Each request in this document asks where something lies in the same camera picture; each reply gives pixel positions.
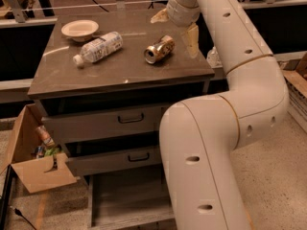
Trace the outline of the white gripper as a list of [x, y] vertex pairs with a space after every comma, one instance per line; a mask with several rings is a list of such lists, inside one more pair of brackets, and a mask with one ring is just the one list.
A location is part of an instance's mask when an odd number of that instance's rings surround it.
[[197, 0], [168, 0], [166, 9], [151, 18], [151, 23], [164, 23], [169, 19], [179, 27], [188, 27], [181, 33], [181, 38], [191, 58], [199, 53], [199, 27], [196, 23], [200, 16]]

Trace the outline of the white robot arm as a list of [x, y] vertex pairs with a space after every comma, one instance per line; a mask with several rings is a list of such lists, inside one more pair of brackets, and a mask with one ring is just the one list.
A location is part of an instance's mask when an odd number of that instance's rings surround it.
[[202, 15], [228, 89], [173, 104], [160, 123], [162, 163], [177, 230], [251, 230], [230, 162], [233, 150], [283, 120], [287, 84], [238, 0], [169, 0], [180, 27]]

